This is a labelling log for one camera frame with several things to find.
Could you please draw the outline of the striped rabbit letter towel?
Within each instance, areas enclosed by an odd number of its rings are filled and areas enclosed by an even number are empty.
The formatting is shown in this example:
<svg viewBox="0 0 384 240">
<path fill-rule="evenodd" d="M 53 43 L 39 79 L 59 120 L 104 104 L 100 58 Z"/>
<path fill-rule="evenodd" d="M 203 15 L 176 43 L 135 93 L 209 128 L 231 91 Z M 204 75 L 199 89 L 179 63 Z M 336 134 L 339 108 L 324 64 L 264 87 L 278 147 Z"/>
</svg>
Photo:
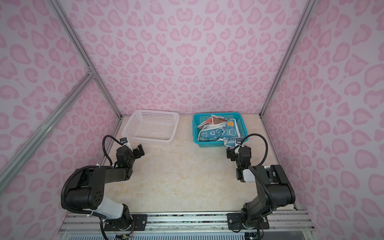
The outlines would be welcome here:
<svg viewBox="0 0 384 240">
<path fill-rule="evenodd" d="M 226 123 L 222 123 L 219 125 L 210 125 L 205 126 L 198 135 L 199 142 L 215 142 L 218 141 L 224 130 L 226 128 Z"/>
</svg>

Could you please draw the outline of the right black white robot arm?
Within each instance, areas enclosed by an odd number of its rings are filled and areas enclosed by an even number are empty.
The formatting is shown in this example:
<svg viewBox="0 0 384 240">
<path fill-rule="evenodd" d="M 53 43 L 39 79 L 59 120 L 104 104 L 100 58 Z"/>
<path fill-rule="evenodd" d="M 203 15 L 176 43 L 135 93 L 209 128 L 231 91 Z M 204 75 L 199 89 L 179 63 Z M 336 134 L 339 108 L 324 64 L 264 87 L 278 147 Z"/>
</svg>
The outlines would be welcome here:
<svg viewBox="0 0 384 240">
<path fill-rule="evenodd" d="M 245 203 L 239 213 L 227 214 L 229 230 L 255 230 L 261 239 L 270 228 L 268 216 L 278 208 L 291 205 L 296 195 L 281 165 L 251 165 L 251 148 L 227 148 L 227 158 L 236 163 L 236 178 L 242 183 L 255 183 L 257 196 Z"/>
</svg>

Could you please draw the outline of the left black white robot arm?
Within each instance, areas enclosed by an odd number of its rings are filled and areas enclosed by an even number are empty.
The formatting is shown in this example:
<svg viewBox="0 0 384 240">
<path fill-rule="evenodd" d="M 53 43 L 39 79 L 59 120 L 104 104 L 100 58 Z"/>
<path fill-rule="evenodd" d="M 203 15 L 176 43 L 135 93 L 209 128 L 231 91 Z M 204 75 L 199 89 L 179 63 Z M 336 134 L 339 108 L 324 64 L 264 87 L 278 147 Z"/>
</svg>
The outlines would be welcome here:
<svg viewBox="0 0 384 240">
<path fill-rule="evenodd" d="M 63 185 L 62 207 L 75 214 L 98 217 L 113 230 L 127 230 L 134 224 L 129 208 L 105 196 L 105 184 L 128 181 L 135 160 L 145 155 L 143 146 L 123 145 L 117 149 L 113 166 L 85 166 L 75 170 Z"/>
</svg>

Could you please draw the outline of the blue bunny pattern towel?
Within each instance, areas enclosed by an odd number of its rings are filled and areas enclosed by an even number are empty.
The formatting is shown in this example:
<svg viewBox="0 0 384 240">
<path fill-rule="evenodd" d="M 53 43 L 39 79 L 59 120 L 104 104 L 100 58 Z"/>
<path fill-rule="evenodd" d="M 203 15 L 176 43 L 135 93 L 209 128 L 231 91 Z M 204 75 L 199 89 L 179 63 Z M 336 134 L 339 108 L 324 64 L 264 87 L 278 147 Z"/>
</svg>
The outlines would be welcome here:
<svg viewBox="0 0 384 240">
<path fill-rule="evenodd" d="M 219 122 L 214 124 L 216 120 L 210 117 L 198 126 L 198 142 L 222 142 L 224 146 L 233 149 L 237 145 L 237 139 L 241 137 L 236 119 L 218 119 Z"/>
</svg>

